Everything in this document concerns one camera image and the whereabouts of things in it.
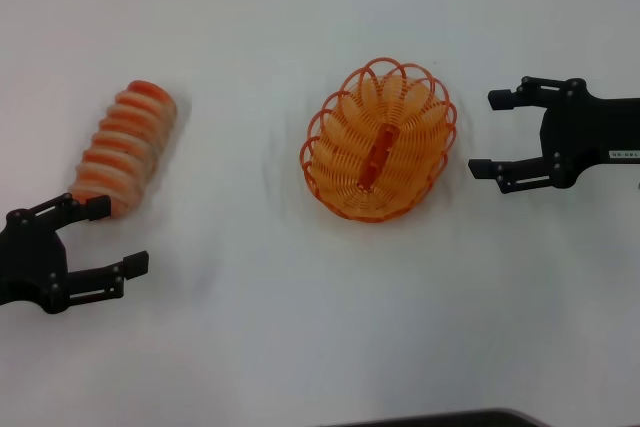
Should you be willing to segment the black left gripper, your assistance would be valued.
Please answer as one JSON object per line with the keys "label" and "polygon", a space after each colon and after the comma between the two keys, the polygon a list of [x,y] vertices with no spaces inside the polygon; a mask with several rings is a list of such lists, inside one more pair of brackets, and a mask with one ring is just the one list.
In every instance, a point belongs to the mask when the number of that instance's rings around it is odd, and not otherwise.
{"label": "black left gripper", "polygon": [[69,307],[122,298],[126,281],[148,273],[147,251],[106,267],[68,273],[66,251],[56,233],[76,222],[110,216],[109,196],[81,202],[70,193],[9,212],[1,232],[1,304],[31,302],[58,314]]}

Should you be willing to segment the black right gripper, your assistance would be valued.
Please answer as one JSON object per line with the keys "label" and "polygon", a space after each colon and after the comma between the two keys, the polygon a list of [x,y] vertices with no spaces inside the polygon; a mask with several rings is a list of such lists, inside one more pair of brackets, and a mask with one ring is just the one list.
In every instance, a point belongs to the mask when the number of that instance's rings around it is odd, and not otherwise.
{"label": "black right gripper", "polygon": [[470,159],[478,180],[493,180],[502,194],[553,187],[567,189],[596,165],[639,162],[639,100],[591,96],[581,78],[524,76],[514,90],[491,90],[491,108],[547,108],[541,157],[520,161]]}

